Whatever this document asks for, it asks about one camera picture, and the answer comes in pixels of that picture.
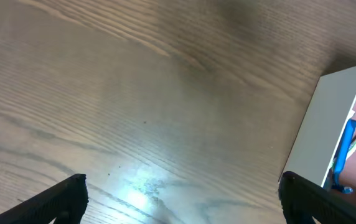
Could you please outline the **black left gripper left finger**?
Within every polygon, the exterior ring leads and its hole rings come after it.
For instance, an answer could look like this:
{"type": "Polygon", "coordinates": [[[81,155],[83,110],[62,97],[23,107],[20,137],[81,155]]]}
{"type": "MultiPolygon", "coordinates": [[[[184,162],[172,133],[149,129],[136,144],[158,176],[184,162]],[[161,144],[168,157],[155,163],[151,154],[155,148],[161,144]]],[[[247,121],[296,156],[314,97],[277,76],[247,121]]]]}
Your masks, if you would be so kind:
{"type": "Polygon", "coordinates": [[[80,223],[88,205],[85,174],[74,174],[0,214],[0,224],[80,223]]]}

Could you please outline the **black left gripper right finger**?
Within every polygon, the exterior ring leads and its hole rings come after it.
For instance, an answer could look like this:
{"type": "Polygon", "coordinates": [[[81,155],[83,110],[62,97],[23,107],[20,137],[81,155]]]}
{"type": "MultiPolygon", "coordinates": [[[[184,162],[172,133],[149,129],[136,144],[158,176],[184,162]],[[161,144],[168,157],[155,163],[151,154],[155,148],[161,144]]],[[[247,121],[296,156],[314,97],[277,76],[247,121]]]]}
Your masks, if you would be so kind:
{"type": "Polygon", "coordinates": [[[356,206],[294,172],[282,175],[278,195],[288,224],[356,224],[356,206]]]}

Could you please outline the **blue disposable razor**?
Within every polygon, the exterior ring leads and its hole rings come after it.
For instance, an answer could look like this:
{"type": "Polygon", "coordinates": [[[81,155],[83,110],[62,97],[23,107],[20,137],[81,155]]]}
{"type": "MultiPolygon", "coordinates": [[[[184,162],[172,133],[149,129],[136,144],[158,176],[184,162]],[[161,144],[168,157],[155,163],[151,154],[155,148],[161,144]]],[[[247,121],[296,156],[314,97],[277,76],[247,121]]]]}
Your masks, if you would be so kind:
{"type": "Polygon", "coordinates": [[[353,192],[351,187],[344,186],[339,182],[339,176],[344,170],[355,129],[356,120],[349,119],[340,137],[333,161],[330,164],[328,176],[323,186],[326,190],[336,190],[342,194],[351,194],[353,192]]]}

